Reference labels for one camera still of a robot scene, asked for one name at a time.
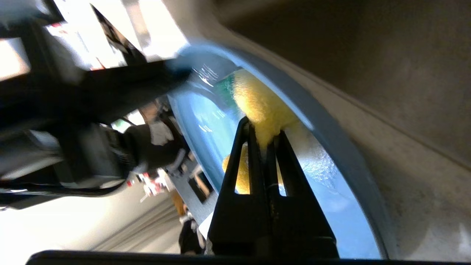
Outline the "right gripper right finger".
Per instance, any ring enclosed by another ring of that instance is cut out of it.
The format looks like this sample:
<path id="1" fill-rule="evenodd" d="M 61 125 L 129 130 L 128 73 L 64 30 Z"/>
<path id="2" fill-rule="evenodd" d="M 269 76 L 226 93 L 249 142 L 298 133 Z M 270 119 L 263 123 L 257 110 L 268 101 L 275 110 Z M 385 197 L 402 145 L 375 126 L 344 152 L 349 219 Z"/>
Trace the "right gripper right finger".
<path id="1" fill-rule="evenodd" d="M 275 255 L 339 257 L 335 235 L 284 131 L 266 149 L 266 194 Z"/>

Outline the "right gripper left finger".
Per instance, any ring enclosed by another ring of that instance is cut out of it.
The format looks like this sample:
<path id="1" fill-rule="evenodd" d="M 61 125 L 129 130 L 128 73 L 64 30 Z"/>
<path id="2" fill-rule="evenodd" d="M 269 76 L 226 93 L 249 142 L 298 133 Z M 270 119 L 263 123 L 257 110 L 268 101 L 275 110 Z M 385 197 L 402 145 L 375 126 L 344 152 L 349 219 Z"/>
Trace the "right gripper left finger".
<path id="1" fill-rule="evenodd" d="M 248 144 L 248 195 L 236 193 L 243 144 Z M 240 120 L 217 198 L 208 240 L 215 255 L 268 257 L 272 252 L 268 201 L 260 149 L 247 117 Z"/>

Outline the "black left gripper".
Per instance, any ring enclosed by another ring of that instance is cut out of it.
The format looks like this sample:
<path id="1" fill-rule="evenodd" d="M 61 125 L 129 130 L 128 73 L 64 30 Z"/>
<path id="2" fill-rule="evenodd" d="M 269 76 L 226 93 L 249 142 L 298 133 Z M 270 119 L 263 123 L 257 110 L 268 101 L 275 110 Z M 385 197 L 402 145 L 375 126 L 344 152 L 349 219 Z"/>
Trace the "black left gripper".
<path id="1" fill-rule="evenodd" d="M 92 123 L 90 113 L 128 113 L 184 83 L 188 69 L 172 61 L 80 70 L 70 81 L 48 74 L 22 74 L 1 81 L 1 127 L 22 122 Z"/>

